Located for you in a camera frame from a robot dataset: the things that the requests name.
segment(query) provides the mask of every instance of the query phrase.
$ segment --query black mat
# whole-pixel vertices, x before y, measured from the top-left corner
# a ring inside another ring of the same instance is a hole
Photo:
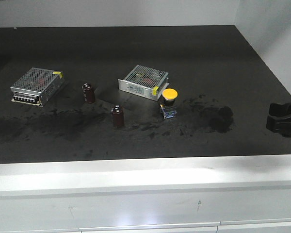
[[[118,90],[136,65],[169,72],[176,118]],[[31,67],[67,79],[43,108],[11,102]],[[272,102],[291,96],[234,26],[0,29],[0,163],[291,154],[291,138],[266,129]]]

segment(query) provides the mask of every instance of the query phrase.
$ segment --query brown capacitor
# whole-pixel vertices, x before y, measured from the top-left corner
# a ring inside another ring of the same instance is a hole
[[[124,126],[124,111],[120,105],[116,105],[111,109],[113,125],[116,127]]]
[[[95,94],[92,85],[84,83],[82,89],[85,101],[88,103],[95,103]]]

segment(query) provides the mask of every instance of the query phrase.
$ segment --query black clamp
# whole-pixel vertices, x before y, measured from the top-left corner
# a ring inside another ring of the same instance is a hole
[[[291,103],[272,103],[266,128],[284,137],[291,137]]]

